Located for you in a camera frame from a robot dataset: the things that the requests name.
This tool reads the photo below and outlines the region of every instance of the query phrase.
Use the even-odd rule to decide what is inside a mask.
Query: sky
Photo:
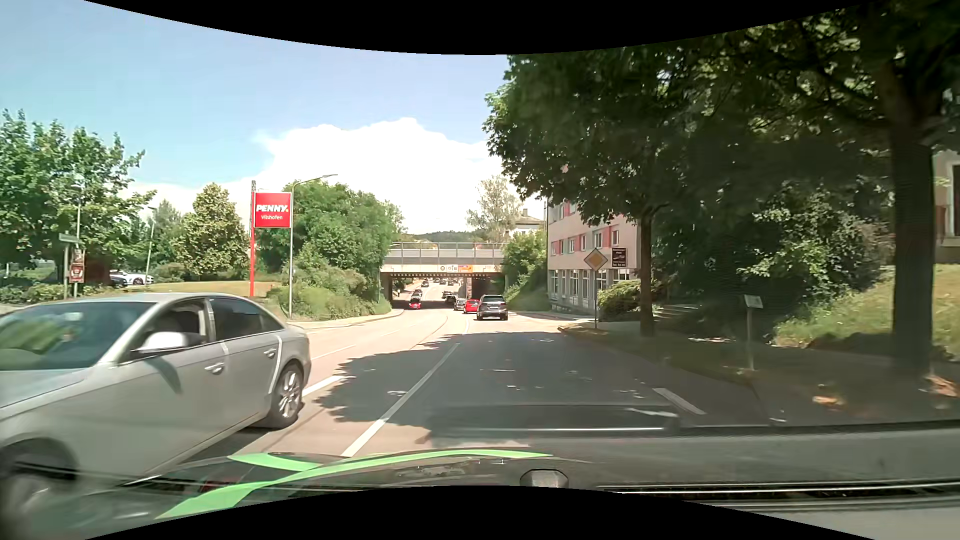
[[[410,233],[461,231],[480,181],[500,171],[481,126],[502,56],[294,43],[81,0],[6,0],[0,19],[0,109],[118,133],[146,151],[132,189],[157,189],[155,203],[189,211],[215,182],[247,223],[251,180],[280,190],[336,174],[397,204]]]

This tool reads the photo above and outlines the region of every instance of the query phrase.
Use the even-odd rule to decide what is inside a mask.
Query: gray suv
[[[477,308],[477,320],[486,317],[496,317],[507,320],[507,301],[500,294],[485,294],[480,297],[480,306]]]
[[[0,499],[23,512],[98,476],[142,477],[247,426],[282,429],[306,332],[239,296],[141,293],[0,316]]]

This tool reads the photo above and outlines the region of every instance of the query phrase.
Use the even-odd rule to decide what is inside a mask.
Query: tree trunk
[[[639,222],[640,234],[640,335],[653,337],[657,331],[654,328],[653,294],[651,280],[653,277],[653,216],[646,216]]]
[[[923,375],[929,367],[933,337],[933,261],[936,214],[933,155],[921,132],[891,128],[894,177],[894,233],[897,273],[894,282],[893,340],[899,371]]]

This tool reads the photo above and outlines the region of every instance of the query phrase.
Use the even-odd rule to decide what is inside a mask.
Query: building
[[[960,155],[939,152],[933,157],[937,205],[937,262],[960,262]]]
[[[636,276],[637,226],[624,216],[591,227],[576,207],[564,202],[547,209],[547,294],[558,311],[593,313],[595,291]],[[608,260],[596,276],[584,258],[596,248]],[[623,267],[613,267],[613,251],[626,252]]]
[[[527,209],[523,209],[522,214],[516,220],[514,229],[510,231],[510,236],[516,233],[532,233],[543,229],[543,220],[530,215]]]

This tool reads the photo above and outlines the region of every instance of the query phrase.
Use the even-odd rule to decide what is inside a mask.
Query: bridge railing
[[[398,242],[390,246],[387,259],[393,263],[431,264],[443,260],[474,260],[477,263],[499,263],[503,259],[504,242]]]

